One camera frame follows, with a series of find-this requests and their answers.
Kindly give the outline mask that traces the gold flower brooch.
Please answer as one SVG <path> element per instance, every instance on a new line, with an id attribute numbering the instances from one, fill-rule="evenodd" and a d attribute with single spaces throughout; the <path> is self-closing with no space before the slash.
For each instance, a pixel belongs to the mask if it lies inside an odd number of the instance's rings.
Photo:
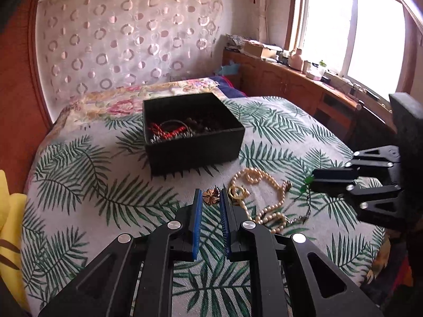
<path id="1" fill-rule="evenodd" d="M 220 190 L 218 187 L 208 189 L 207 191 L 203 192 L 202 194 L 203 202 L 208 205 L 216 205 L 220 201 Z"/>

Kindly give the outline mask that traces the black jewelry box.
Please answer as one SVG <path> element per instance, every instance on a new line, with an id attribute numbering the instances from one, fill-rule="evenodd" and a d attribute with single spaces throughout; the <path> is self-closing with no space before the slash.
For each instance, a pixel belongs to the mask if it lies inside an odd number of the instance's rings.
<path id="1" fill-rule="evenodd" d="M 202 93 L 143 102 L 143 134 L 153 176 L 238 158 L 245 127 L 216 95 Z"/>

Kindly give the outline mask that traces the wooden sideboard cabinet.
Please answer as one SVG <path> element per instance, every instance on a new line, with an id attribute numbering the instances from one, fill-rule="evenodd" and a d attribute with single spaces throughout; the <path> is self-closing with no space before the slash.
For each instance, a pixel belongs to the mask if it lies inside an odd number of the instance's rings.
<path id="1" fill-rule="evenodd" d="M 368 102 L 354 101 L 348 95 L 322 82 L 308 79 L 284 65 L 272 64 L 226 49 L 223 65 L 240 67 L 231 76 L 233 85 L 247 96 L 277 96 L 289 100 L 317 119 L 352 150 L 395 145 L 392 118 L 376 112 Z"/>

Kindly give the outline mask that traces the palm leaf print bedspread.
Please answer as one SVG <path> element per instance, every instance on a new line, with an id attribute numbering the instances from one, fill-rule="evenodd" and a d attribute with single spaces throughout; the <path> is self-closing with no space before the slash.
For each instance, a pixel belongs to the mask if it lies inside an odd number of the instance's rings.
<path id="1" fill-rule="evenodd" d="M 143 115 L 96 120 L 50 132 L 28 178 L 22 231 L 24 289 L 33 316 L 118 235 L 147 235 L 193 201 L 196 189 L 240 183 L 257 168 L 274 179 L 250 186 L 251 216 L 275 205 L 361 284 L 384 241 L 382 227 L 359 222 L 340 198 L 303 191 L 316 168 L 340 167 L 351 150 L 308 113 L 281 97 L 226 99 L 244 125 L 238 158 L 160 177 L 151 175 Z"/>

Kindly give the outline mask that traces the pink bottle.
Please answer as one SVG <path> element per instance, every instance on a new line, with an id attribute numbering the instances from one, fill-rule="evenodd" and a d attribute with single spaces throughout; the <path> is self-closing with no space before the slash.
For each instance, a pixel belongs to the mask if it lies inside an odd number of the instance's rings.
<path id="1" fill-rule="evenodd" d="M 294 70 L 302 71 L 303 68 L 302 49 L 292 50 L 288 58 L 288 66 Z"/>

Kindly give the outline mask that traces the blue blanket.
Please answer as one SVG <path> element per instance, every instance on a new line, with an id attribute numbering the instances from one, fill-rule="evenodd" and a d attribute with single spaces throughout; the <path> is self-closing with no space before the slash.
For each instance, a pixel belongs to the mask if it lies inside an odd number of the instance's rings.
<path id="1" fill-rule="evenodd" d="M 245 93 L 237 90 L 226 77 L 213 76 L 211 77 L 211 80 L 217 83 L 219 90 L 222 91 L 227 98 L 241 98 L 247 96 Z"/>

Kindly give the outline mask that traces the teal paper bag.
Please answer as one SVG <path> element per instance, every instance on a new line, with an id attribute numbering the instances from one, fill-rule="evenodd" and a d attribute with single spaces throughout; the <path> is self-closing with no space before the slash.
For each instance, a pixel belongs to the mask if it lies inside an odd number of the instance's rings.
<path id="1" fill-rule="evenodd" d="M 240 64 L 230 61 L 228 64 L 222 65 L 216 72 L 216 76 L 232 76 L 237 75 L 240 70 Z"/>

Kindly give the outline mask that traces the floral quilt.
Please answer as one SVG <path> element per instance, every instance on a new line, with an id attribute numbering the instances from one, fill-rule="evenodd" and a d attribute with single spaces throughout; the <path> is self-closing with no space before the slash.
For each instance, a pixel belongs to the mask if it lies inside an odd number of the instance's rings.
<path id="1" fill-rule="evenodd" d="M 143 102 L 146 100 L 202 93 L 226 98 L 210 77 L 91 92 L 73 99 L 60 112 L 52 132 L 58 133 L 64 128 L 75 129 L 96 120 L 139 115 L 143 112 Z"/>

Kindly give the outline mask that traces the cardboard box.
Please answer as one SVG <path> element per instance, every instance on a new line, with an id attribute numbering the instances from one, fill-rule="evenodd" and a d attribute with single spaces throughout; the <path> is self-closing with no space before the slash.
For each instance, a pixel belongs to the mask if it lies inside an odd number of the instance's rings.
<path id="1" fill-rule="evenodd" d="M 278 46 L 263 44 L 257 41 L 245 41 L 243 45 L 244 53 L 259 58 L 273 58 L 281 50 Z"/>

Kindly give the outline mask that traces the window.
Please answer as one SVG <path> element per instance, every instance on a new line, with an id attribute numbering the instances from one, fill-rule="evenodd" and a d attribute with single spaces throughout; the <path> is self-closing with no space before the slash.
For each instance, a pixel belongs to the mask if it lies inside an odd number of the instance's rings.
<path id="1" fill-rule="evenodd" d="M 416 91 L 420 15 L 412 0 L 291 0 L 285 46 L 387 100 Z"/>

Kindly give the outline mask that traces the yellow plush toy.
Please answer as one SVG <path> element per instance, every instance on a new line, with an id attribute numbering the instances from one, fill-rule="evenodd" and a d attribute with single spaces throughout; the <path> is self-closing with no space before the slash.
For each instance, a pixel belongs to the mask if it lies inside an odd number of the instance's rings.
<path id="1" fill-rule="evenodd" d="M 21 271 L 21 238 L 26 195 L 9 192 L 1 171 L 1 279 L 19 306 L 29 312 Z"/>

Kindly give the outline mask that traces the wooden wardrobe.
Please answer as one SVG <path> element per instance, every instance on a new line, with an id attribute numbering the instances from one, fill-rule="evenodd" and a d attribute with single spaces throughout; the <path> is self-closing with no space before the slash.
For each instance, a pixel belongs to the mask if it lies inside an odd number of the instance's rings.
<path id="1" fill-rule="evenodd" d="M 1 32 L 1 169 L 25 193 L 38 146 L 52 129 L 36 61 L 39 0 L 23 0 Z"/>

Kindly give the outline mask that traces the sheer circle pattern curtain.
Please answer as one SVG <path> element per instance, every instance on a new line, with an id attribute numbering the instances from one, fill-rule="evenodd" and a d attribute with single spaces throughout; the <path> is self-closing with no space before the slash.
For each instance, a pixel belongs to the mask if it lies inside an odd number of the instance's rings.
<path id="1" fill-rule="evenodd" d="M 223 10 L 222 0 L 41 0 L 47 99 L 208 75 Z"/>

